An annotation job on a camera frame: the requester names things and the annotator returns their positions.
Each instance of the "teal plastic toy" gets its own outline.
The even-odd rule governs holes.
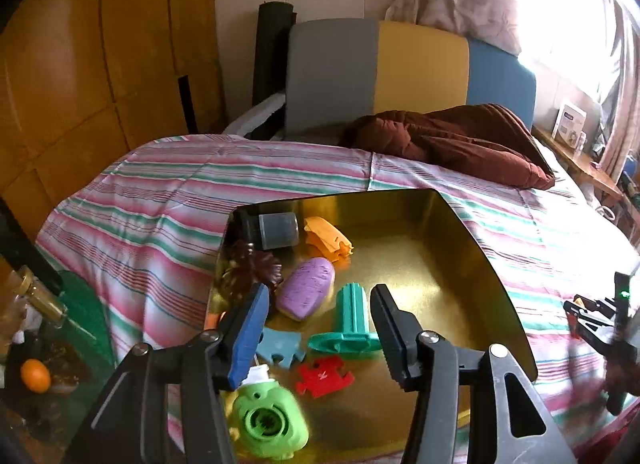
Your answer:
[[[338,291],[335,331],[314,334],[306,345],[328,354],[366,354],[382,348],[378,334],[369,332],[367,295],[357,283],[348,283]]]
[[[258,458],[285,460],[305,447],[309,430],[295,396],[270,379],[267,365],[249,370],[238,388],[231,423],[240,442]]]

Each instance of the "red puzzle piece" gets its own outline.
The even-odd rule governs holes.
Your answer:
[[[351,372],[347,372],[344,376],[340,375],[338,369],[343,366],[344,361],[340,356],[316,359],[311,366],[300,365],[298,373],[302,381],[296,383],[296,392],[302,395],[308,390],[311,392],[311,397],[317,399],[349,386],[355,378]]]

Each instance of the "white box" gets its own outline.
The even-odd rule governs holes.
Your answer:
[[[552,139],[564,142],[575,149],[586,118],[587,112],[567,100],[563,101],[558,110],[554,132],[551,134]]]

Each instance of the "white armrest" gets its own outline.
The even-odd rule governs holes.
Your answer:
[[[264,123],[276,110],[284,106],[286,97],[282,92],[276,92],[267,97],[251,110],[245,111],[240,117],[225,128],[222,133],[228,135],[246,135]]]

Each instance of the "brown blanket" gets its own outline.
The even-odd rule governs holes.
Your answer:
[[[554,174],[522,121],[499,104],[366,115],[340,146],[437,164],[519,189],[549,189]]]

